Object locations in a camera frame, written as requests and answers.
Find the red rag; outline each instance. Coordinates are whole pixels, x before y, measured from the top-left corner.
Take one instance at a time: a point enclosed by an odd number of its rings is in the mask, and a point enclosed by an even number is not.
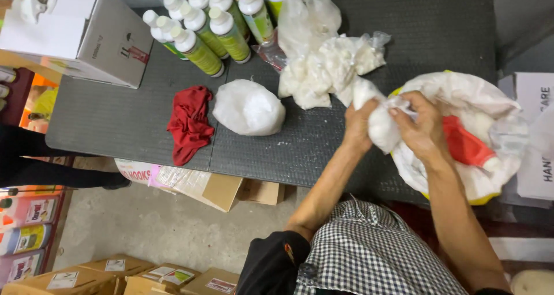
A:
[[[173,163],[182,166],[196,151],[210,143],[214,128],[208,125],[208,101],[212,93],[204,86],[181,90],[173,98],[167,131],[173,135]]]

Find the hand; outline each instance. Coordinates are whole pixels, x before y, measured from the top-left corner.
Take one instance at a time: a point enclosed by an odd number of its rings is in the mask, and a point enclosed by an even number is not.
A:
[[[420,92],[408,92],[400,96],[410,101],[418,113],[414,123],[402,110],[389,110],[408,148],[426,167],[440,161],[450,161],[452,157],[444,138],[443,116],[439,110]]]
[[[367,121],[371,112],[379,105],[379,101],[371,99],[367,101],[359,110],[354,110],[354,106],[346,109],[346,131],[342,144],[351,148],[359,149],[366,153],[371,148],[371,139],[368,133]]]

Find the leg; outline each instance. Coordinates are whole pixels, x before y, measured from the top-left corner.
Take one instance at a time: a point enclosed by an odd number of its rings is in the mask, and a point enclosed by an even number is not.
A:
[[[4,155],[13,156],[94,156],[52,149],[46,145],[44,134],[8,125],[0,125],[0,146]]]
[[[80,170],[25,157],[2,160],[0,171],[0,187],[62,185],[73,188],[117,188],[129,184],[129,180],[118,172]]]

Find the shoe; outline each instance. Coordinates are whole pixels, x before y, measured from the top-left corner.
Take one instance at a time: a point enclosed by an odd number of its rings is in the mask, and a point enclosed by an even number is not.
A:
[[[121,189],[121,188],[127,188],[128,186],[130,186],[132,184],[132,181],[130,181],[129,179],[126,179],[127,181],[125,182],[122,182],[121,184],[118,184],[118,185],[114,185],[114,186],[106,186],[106,187],[102,187],[106,190],[117,190],[117,189]]]

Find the black sleeve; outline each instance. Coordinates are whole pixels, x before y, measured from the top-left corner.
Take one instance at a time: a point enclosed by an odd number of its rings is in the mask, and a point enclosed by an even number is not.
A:
[[[310,243],[294,231],[252,240],[236,295],[293,294],[298,266],[309,253]]]
[[[475,292],[475,295],[512,295],[512,293],[508,293],[507,291],[498,290],[496,288],[484,288],[482,290],[478,290]]]

